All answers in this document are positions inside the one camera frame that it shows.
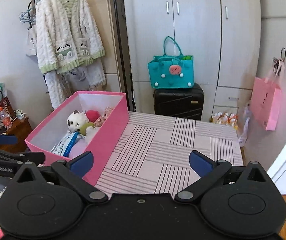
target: table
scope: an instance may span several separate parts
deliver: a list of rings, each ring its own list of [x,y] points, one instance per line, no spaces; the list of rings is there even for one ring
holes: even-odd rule
[[[130,112],[130,121],[95,186],[109,197],[112,193],[174,197],[200,178],[189,165],[192,150],[243,166],[232,127]]]
[[[0,149],[10,153],[21,153],[27,149],[25,139],[32,132],[32,127],[28,122],[28,116],[24,119],[16,119],[11,128],[6,131],[6,134],[16,135],[17,143],[14,145],[0,145]]]

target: pink storage box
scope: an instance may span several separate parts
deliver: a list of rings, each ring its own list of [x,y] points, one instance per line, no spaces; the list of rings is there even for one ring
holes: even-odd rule
[[[68,116],[75,110],[80,112],[96,110],[103,114],[106,107],[112,107],[114,110],[82,151],[82,153],[85,151],[93,153],[93,167],[83,179],[91,185],[95,185],[129,121],[125,93],[78,91],[39,124],[25,139],[25,142],[32,152],[45,153],[44,164],[46,166],[60,159],[69,161],[69,158],[50,152],[67,133]]]

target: white tote bag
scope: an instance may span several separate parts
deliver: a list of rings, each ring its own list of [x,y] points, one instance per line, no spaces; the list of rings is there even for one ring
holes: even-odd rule
[[[27,33],[26,41],[26,55],[35,56],[36,55],[36,27],[32,26]]]

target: stuffed toy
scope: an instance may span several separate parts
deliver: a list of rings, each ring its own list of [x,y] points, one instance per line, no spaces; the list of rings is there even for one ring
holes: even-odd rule
[[[104,114],[100,116],[96,121],[94,122],[95,127],[101,127],[106,119],[110,116],[111,112],[113,111],[113,108],[107,107],[104,110]]]
[[[88,128],[86,128],[85,141],[87,144],[93,139],[94,135],[98,132],[99,129],[100,127],[93,127],[93,126],[89,126]]]
[[[88,127],[92,126],[94,128],[94,124],[89,121],[86,115],[77,110],[67,118],[67,126],[71,132],[79,132],[84,136],[86,136],[86,129]]]
[[[85,112],[85,115],[90,122],[95,122],[100,117],[99,112],[95,110],[88,110]]]

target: red plush ball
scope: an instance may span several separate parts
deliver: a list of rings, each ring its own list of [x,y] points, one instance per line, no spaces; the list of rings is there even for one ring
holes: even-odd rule
[[[99,112],[95,110],[88,110],[86,111],[85,115],[90,122],[95,122],[101,116]]]

